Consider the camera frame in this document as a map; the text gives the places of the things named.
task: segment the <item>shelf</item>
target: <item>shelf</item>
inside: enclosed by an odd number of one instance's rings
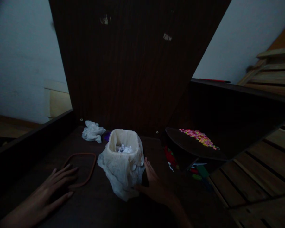
[[[166,128],[166,133],[175,144],[192,155],[200,158],[228,161],[226,155],[220,150],[214,150],[212,147],[203,146],[203,144],[195,138],[189,137],[179,129]]]

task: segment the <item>pink candy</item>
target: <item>pink candy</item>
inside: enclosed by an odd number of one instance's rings
[[[180,129],[181,132],[184,132],[185,134],[189,135],[192,138],[195,138],[199,142],[201,142],[204,146],[212,147],[213,149],[217,150],[217,147],[213,145],[213,142],[205,135],[204,133],[196,130],[191,129]]]

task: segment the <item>white plastic bag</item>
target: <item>white plastic bag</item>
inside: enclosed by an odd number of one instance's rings
[[[101,136],[106,130],[90,120],[86,120],[85,124],[87,127],[82,132],[82,138],[87,141],[96,140],[98,143],[101,143]]]
[[[131,147],[132,153],[118,153],[116,146]],[[145,170],[143,146],[135,131],[115,129],[111,132],[105,150],[98,157],[98,165],[110,180],[113,192],[124,201],[139,196],[132,187],[142,183]]]

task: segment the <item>red object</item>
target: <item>red object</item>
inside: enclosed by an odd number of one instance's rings
[[[91,178],[92,173],[93,173],[93,170],[94,170],[94,167],[95,167],[95,163],[96,163],[96,160],[97,160],[97,156],[96,156],[96,154],[94,154],[94,153],[78,153],[78,154],[72,154],[71,156],[69,156],[69,158],[67,159],[67,161],[64,163],[64,165],[62,166],[62,169],[68,164],[69,160],[70,160],[73,156],[77,156],[77,155],[89,155],[89,156],[92,155],[92,156],[94,156],[94,161],[93,161],[92,168],[91,168],[91,171],[90,171],[90,173],[89,173],[88,178],[87,178],[84,182],[82,182],[82,183],[70,185],[69,188],[77,188],[77,187],[84,186],[84,185],[89,181],[89,179]]]
[[[208,81],[217,81],[217,82],[225,82],[225,83],[231,83],[230,81],[224,81],[224,80],[215,80],[215,79],[202,79],[202,80],[208,80]]]
[[[193,174],[199,174],[197,169],[194,169],[194,168],[190,168],[190,172],[193,173]]]
[[[177,162],[175,160],[175,157],[173,156],[172,153],[170,153],[168,151],[168,147],[167,146],[165,146],[164,151],[165,151],[165,155],[166,155],[166,158],[167,158],[168,162],[171,163],[171,166],[173,166],[174,168],[178,169],[179,167],[178,167],[178,164],[177,164]]]

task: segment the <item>orange rubber ring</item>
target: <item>orange rubber ring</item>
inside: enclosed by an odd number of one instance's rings
[[[82,186],[84,186],[84,185],[89,181],[89,179],[91,178],[92,173],[93,173],[93,170],[94,170],[94,167],[95,167],[95,163],[96,163],[96,158],[97,158],[97,156],[96,156],[96,154],[94,154],[94,153],[72,154],[72,155],[67,159],[67,161],[64,163],[64,165],[62,166],[62,168],[64,168],[64,167],[67,165],[68,161],[69,161],[73,156],[76,156],[76,155],[93,155],[93,156],[95,157],[95,159],[94,159],[93,166],[92,166],[92,169],[91,169],[91,171],[90,171],[90,174],[89,174],[88,178],[87,178],[84,182],[82,182],[82,183],[70,185],[69,188],[77,188],[77,187],[82,187]]]

